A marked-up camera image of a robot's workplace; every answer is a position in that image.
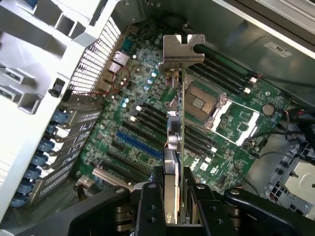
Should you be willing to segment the grey open PC case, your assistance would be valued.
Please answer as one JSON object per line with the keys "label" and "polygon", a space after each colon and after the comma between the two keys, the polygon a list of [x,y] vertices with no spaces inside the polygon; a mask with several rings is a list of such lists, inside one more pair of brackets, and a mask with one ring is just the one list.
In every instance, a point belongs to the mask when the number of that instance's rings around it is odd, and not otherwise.
{"label": "grey open PC case", "polygon": [[[205,43],[197,45],[249,69],[290,99],[241,186],[228,189],[268,200],[265,186],[291,145],[307,141],[315,151],[315,0],[0,0],[0,236],[70,236],[70,225],[80,214],[78,203],[116,186],[132,192],[152,181],[153,170],[150,179],[133,185],[105,175],[101,189],[86,176],[76,177],[74,168],[104,111],[104,100],[127,85],[116,76],[113,89],[96,91],[105,64],[130,27],[149,21],[157,25],[164,13],[188,19],[191,32],[179,34],[183,43],[189,34],[205,35]],[[264,47],[268,42],[292,55],[277,55]],[[201,54],[197,45],[193,50]],[[48,89],[57,78],[65,85],[54,98]],[[62,143],[78,136],[62,139],[45,132],[55,123],[55,110],[70,114],[93,109],[101,109],[93,128],[78,134],[89,133],[86,140],[57,153],[37,149],[42,139]],[[81,148],[78,157],[55,170],[31,164],[36,153],[53,157],[74,148]],[[158,166],[163,168],[163,155]],[[40,177],[24,178],[33,168],[41,170]],[[11,207],[22,181],[35,187],[23,206]],[[216,195],[228,190],[210,189]],[[175,225],[165,222],[165,236],[201,233],[201,226],[186,217]]]}

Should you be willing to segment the black case latch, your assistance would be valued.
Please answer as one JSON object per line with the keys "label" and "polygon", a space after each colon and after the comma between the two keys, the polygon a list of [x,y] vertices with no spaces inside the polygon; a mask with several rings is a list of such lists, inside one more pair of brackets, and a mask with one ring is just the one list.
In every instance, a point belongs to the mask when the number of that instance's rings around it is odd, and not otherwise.
{"label": "black case latch", "polygon": [[48,93],[54,98],[59,98],[64,85],[65,85],[65,82],[57,78],[53,86],[50,89],[48,89]]}

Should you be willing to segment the green motherboard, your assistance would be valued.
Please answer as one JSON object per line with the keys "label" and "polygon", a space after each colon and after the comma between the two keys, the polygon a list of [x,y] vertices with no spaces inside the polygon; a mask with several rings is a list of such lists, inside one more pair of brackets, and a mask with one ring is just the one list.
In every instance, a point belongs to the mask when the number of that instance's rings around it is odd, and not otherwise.
{"label": "green motherboard", "polygon": [[[166,114],[171,107],[175,106],[176,92],[172,87],[166,85],[165,78],[158,72],[158,63],[162,58],[162,38],[165,33],[165,30],[149,21],[130,27],[125,34],[125,40],[119,51],[129,56],[130,59],[126,68],[118,73],[118,78],[127,81],[127,85],[104,100],[104,111],[83,147],[74,168],[76,177],[86,176],[94,180],[101,189],[105,188],[105,175],[113,176],[127,185],[135,184],[120,179],[120,176],[116,175],[115,172],[103,169],[99,165],[99,162],[103,160],[111,162],[106,156],[109,150],[151,172],[154,166],[162,163],[162,158],[156,159],[128,144],[119,138],[116,132],[122,131],[162,153],[167,140],[166,130],[146,127],[138,123],[134,115],[140,114],[135,108],[143,103],[150,104]],[[210,49],[197,45],[195,50],[204,54],[206,50]],[[259,111],[261,114],[258,130],[243,145],[238,147],[219,135],[202,130],[200,125],[192,122],[193,117],[185,112],[185,127],[189,126],[216,141],[217,152],[212,158],[201,157],[185,148],[184,165],[190,167],[198,181],[209,185],[219,193],[230,187],[239,187],[255,158],[259,156],[261,149],[265,146],[267,139],[275,133],[275,128],[282,118],[283,111],[288,107],[290,99],[282,91],[258,76],[256,84],[250,83],[251,93],[244,95],[244,97],[238,97],[211,82],[207,82],[189,69],[187,69],[186,75],[185,89],[191,81],[197,80],[216,91],[226,93],[233,101]],[[273,104],[275,107],[272,116],[265,116],[261,110],[262,106],[267,103]],[[144,130],[153,131],[157,138],[165,141],[164,145],[148,141],[122,127],[123,121]],[[112,140],[124,144],[125,150],[119,151],[111,146]]]}

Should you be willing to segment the grey disk bay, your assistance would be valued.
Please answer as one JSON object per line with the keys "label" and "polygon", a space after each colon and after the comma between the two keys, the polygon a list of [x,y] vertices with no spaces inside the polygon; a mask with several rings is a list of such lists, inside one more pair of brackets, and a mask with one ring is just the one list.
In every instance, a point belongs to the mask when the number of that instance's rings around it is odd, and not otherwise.
{"label": "grey disk bay", "polygon": [[315,151],[307,141],[291,145],[265,186],[265,197],[315,221]]}

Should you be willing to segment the blue expansion slot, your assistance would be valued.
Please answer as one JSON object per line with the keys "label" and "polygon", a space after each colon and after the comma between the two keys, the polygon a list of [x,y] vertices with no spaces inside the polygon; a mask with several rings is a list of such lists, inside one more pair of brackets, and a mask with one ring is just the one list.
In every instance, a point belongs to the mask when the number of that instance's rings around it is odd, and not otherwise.
{"label": "blue expansion slot", "polygon": [[162,158],[162,153],[160,151],[157,151],[155,149],[153,149],[152,147],[146,145],[145,143],[138,141],[137,139],[131,137],[130,135],[125,134],[122,131],[117,131],[116,135],[123,139],[125,142],[127,142],[128,144],[146,152],[147,154],[151,155],[152,157],[156,158],[156,159],[161,159]]}

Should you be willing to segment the silver rear port block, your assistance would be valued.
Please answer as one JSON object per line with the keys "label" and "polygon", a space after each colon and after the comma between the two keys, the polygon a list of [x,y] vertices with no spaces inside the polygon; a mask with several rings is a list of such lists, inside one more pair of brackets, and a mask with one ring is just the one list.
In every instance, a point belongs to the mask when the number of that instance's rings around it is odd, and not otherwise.
{"label": "silver rear port block", "polygon": [[130,57],[123,52],[116,51],[112,58],[105,64],[105,68],[101,72],[95,90],[99,92],[109,92],[116,85],[115,79],[119,71],[127,65]]}

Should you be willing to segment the short black expansion slot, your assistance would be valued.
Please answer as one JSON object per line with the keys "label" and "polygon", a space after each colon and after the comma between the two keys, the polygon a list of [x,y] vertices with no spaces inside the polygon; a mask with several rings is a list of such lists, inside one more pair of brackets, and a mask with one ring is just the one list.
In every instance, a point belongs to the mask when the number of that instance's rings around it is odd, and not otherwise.
{"label": "short black expansion slot", "polygon": [[124,151],[126,146],[116,140],[112,140],[111,146],[118,149],[119,151]]}

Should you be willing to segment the silver slot cover bracket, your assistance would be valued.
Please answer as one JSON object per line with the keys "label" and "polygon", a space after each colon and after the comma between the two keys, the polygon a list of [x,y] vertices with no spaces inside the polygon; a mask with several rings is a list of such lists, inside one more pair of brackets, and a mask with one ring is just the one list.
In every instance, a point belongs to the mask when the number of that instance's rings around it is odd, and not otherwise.
{"label": "silver slot cover bracket", "polygon": [[67,124],[70,126],[76,126],[87,121],[98,119],[100,114],[101,109],[74,110],[72,113],[70,113]]}
{"label": "silver slot cover bracket", "polygon": [[62,142],[62,143],[57,143],[55,142],[54,148],[51,150],[53,153],[57,153],[60,150],[66,149],[67,147],[71,147],[75,145],[76,143],[79,143],[83,140],[86,140],[89,136],[89,133],[83,133],[81,135],[78,135],[76,137],[69,138],[68,140]]}
{"label": "silver slot cover bracket", "polygon": [[94,125],[95,125],[95,121],[92,121],[90,123],[81,124],[79,126],[71,127],[69,129],[63,129],[61,127],[58,127],[58,131],[56,133],[56,136],[60,137],[62,139],[69,138],[69,137],[78,135],[79,133],[91,130]]}
{"label": "silver slot cover bracket", "polygon": [[81,151],[81,148],[69,150],[67,154],[59,154],[58,156],[49,157],[48,161],[43,165],[44,170],[57,169],[68,162],[76,159]]}

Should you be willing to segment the black case fan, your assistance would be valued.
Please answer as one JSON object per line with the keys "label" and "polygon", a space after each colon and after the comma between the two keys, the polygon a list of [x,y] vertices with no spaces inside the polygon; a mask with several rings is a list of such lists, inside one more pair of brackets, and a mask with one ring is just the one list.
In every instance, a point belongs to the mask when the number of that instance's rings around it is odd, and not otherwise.
{"label": "black case fan", "polygon": [[187,18],[177,13],[164,13],[157,19],[159,28],[171,34],[191,32]]}

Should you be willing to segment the silver coin cell battery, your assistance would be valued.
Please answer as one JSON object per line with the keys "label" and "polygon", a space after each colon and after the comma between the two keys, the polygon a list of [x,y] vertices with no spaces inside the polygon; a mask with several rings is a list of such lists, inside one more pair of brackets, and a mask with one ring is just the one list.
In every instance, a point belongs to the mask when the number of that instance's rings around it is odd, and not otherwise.
{"label": "silver coin cell battery", "polygon": [[267,103],[262,106],[262,112],[265,116],[272,116],[275,112],[273,104]]}

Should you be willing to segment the black RAM slot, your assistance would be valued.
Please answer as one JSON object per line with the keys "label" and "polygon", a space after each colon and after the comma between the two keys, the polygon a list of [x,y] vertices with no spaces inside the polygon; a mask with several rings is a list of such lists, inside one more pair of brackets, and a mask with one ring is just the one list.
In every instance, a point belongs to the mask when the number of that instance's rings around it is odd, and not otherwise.
{"label": "black RAM slot", "polygon": [[212,61],[211,59],[205,58],[205,61],[203,63],[195,64],[196,66],[200,66],[203,68],[211,69],[213,72],[219,72],[221,75],[224,75],[228,77],[229,79],[238,82],[244,87],[244,95],[249,95],[251,93],[252,86],[250,85],[250,82],[247,81],[244,77],[240,77],[238,75],[235,75],[225,67],[222,67],[220,64],[217,64],[215,61]]}
{"label": "black RAM slot", "polygon": [[235,82],[228,77],[221,75],[219,72],[213,72],[211,69],[203,68],[196,65],[190,66],[189,71],[202,77],[207,82],[211,82],[217,87],[228,91],[229,93],[232,93],[238,97],[244,97],[244,87],[238,82]]}
{"label": "black RAM slot", "polygon": [[153,107],[150,104],[143,103],[136,106],[136,111],[139,113],[149,116],[153,119],[159,120],[161,122],[164,122],[167,120],[167,115],[165,112],[158,110],[157,108]]}
{"label": "black RAM slot", "polygon": [[144,114],[136,114],[134,115],[136,121],[146,127],[152,127],[160,130],[166,130],[166,122],[158,121],[153,119],[152,117],[146,116]]}
{"label": "black RAM slot", "polygon": [[191,133],[185,134],[185,147],[190,151],[205,155],[206,153],[216,153],[217,148],[214,146],[210,138],[204,136],[198,136]]}
{"label": "black RAM slot", "polygon": [[217,64],[220,64],[222,67],[225,67],[235,75],[244,77],[251,84],[254,85],[257,83],[257,75],[254,72],[250,71],[249,69],[241,66],[240,64],[228,59],[227,57],[224,57],[223,55],[213,50],[206,50],[204,54],[206,58],[215,61]]}
{"label": "black RAM slot", "polygon": [[210,137],[207,135],[189,127],[185,127],[185,136],[188,139],[189,142],[195,142],[198,144],[204,144],[208,146],[215,146],[216,141],[212,140]]}
{"label": "black RAM slot", "polygon": [[133,133],[140,135],[141,137],[145,138],[146,140],[154,142],[156,144],[163,146],[165,143],[165,141],[162,141],[159,138],[157,138],[155,136],[155,134],[153,133],[153,131],[141,129],[141,128],[139,128],[139,127],[137,127],[131,123],[128,123],[126,121],[123,121],[122,127],[126,128],[126,129],[132,131]]}
{"label": "black RAM slot", "polygon": [[185,148],[190,150],[191,152],[201,156],[201,157],[214,157],[215,154],[213,152],[211,152],[210,150],[203,148],[203,147],[199,147],[196,145],[193,145],[192,143],[187,143],[185,142]]}

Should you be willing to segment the white label sticker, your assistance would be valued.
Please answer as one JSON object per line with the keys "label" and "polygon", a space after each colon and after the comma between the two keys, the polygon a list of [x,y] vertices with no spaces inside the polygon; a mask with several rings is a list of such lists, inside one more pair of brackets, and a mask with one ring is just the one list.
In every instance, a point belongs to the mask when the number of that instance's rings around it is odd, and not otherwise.
{"label": "white label sticker", "polygon": [[266,47],[270,51],[276,53],[277,55],[279,55],[283,58],[287,58],[287,57],[292,55],[291,52],[285,50],[283,47],[275,44],[274,42],[268,42],[268,43],[264,44],[264,47]]}

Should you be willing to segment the long black expansion slot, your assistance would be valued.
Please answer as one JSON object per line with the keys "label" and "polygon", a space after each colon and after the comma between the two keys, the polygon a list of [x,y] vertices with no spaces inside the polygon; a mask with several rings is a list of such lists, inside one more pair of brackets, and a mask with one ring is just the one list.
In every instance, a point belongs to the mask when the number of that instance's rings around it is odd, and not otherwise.
{"label": "long black expansion slot", "polygon": [[112,172],[115,172],[116,175],[120,176],[120,179],[124,179],[126,182],[133,182],[138,183],[141,181],[136,175],[128,172],[127,170],[123,169],[122,167],[109,162],[107,160],[103,160],[99,162],[99,165],[106,170],[110,170]]}
{"label": "long black expansion slot", "polygon": [[125,169],[129,173],[132,173],[135,176],[139,176],[142,178],[149,178],[151,176],[151,171],[145,169],[134,163],[133,161],[123,157],[120,154],[115,153],[114,151],[107,151],[106,156],[113,162],[115,165],[118,165],[122,169]]}

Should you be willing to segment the blue card retention clip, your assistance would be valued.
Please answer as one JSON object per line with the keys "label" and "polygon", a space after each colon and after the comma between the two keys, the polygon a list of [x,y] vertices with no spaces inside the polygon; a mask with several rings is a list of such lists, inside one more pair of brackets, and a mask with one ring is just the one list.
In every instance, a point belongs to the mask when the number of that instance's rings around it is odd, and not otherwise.
{"label": "blue card retention clip", "polygon": [[69,118],[70,114],[68,112],[55,110],[54,114],[52,115],[51,121],[58,124],[65,124],[68,122]]}
{"label": "blue card retention clip", "polygon": [[35,187],[35,183],[34,182],[29,182],[29,181],[22,181],[18,188],[17,188],[17,192],[21,193],[21,194],[28,194],[30,192],[32,192],[33,188]]}
{"label": "blue card retention clip", "polygon": [[54,142],[47,139],[42,139],[39,142],[37,149],[42,152],[50,152],[54,148],[54,146],[55,146]]}
{"label": "blue card retention clip", "polygon": [[11,207],[21,207],[28,201],[29,195],[16,192],[10,202]]}
{"label": "blue card retention clip", "polygon": [[31,159],[31,164],[42,166],[48,161],[48,159],[49,157],[47,155],[36,153]]}
{"label": "blue card retention clip", "polygon": [[58,132],[58,125],[55,123],[48,124],[45,132],[48,133],[49,135],[56,135],[56,133]]}
{"label": "blue card retention clip", "polygon": [[38,179],[41,175],[41,170],[38,168],[27,169],[24,173],[26,179]]}

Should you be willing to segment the metal CPU socket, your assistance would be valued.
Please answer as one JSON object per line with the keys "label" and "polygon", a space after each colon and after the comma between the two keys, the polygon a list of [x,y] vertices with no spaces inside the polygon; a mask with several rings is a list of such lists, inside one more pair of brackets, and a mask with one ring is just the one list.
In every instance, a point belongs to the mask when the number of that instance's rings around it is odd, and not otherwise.
{"label": "metal CPU socket", "polygon": [[185,112],[192,122],[240,147],[258,130],[259,111],[233,101],[200,81],[191,81],[185,90]]}

